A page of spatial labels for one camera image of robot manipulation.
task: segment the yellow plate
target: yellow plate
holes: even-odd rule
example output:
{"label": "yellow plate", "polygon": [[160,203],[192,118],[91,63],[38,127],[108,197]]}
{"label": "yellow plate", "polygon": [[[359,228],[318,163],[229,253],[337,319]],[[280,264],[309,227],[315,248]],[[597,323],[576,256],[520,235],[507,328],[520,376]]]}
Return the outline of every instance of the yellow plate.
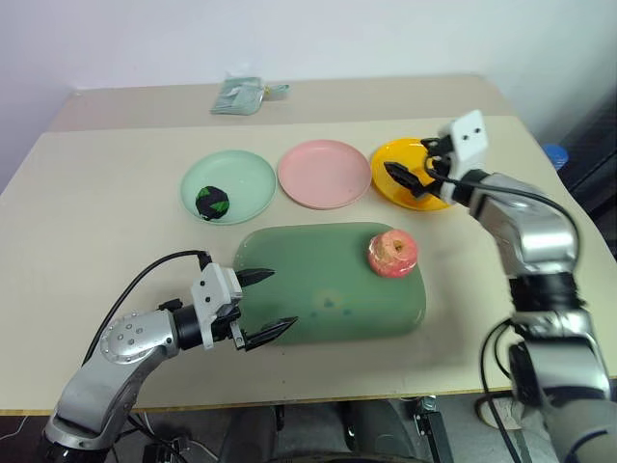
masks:
{"label": "yellow plate", "polygon": [[384,167],[386,161],[398,162],[407,167],[412,174],[416,174],[422,184],[426,185],[432,179],[423,168],[425,156],[426,148],[417,138],[401,138],[380,146],[370,161],[373,183],[390,201],[409,209],[439,210],[448,207],[449,204],[433,195],[426,195],[417,200],[407,188],[396,183]]}

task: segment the blue container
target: blue container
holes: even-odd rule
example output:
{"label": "blue container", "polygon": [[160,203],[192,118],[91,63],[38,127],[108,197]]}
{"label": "blue container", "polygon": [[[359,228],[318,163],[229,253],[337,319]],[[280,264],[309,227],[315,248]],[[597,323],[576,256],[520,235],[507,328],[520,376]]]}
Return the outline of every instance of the blue container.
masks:
{"label": "blue container", "polygon": [[546,144],[542,146],[542,149],[549,157],[555,171],[561,169],[568,162],[568,152],[565,148],[559,145]]}

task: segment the white bracket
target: white bracket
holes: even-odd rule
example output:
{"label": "white bracket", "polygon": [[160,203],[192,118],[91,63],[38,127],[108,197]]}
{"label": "white bracket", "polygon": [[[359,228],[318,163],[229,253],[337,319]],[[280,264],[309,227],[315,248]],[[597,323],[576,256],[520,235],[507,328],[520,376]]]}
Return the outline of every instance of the white bracket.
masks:
{"label": "white bracket", "polygon": [[[479,110],[455,119],[438,133],[440,138],[449,135],[452,140],[454,151],[450,154],[450,178],[460,180],[473,169],[484,169],[489,139]],[[455,204],[452,200],[455,188],[452,183],[445,183],[440,198],[448,204]]]}
{"label": "white bracket", "polygon": [[200,323],[201,339],[205,350],[214,347],[212,322],[218,315],[227,315],[240,299],[242,287],[232,268],[210,262],[191,286],[193,306]]}

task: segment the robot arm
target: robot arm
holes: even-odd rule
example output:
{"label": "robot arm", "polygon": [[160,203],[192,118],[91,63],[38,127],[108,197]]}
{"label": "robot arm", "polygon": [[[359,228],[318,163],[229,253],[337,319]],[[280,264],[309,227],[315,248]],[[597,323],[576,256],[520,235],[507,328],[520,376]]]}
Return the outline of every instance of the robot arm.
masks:
{"label": "robot arm", "polygon": [[479,111],[439,135],[422,140],[430,184],[400,164],[386,169],[418,198],[433,194],[467,206],[493,236],[516,309],[511,323],[523,338],[509,349],[515,396],[543,413],[560,461],[610,461],[617,452],[617,404],[610,401],[591,316],[577,297],[576,229],[554,206],[533,199],[542,195],[536,188],[482,171],[488,140]]}
{"label": "robot arm", "polygon": [[238,326],[242,286],[274,272],[243,270],[209,262],[192,287],[193,305],[179,300],[149,313],[117,319],[98,340],[92,357],[68,382],[39,445],[40,461],[102,462],[137,400],[142,384],[163,361],[202,344],[233,339],[252,350],[274,340],[296,318],[284,318],[248,336]]}

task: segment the white wall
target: white wall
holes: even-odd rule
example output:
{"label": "white wall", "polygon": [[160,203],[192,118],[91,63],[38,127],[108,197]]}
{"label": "white wall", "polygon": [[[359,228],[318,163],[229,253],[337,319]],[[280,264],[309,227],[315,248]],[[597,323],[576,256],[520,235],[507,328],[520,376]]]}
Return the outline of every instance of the white wall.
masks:
{"label": "white wall", "polygon": [[547,141],[616,57],[615,0],[2,0],[0,191],[70,89],[473,71]]}

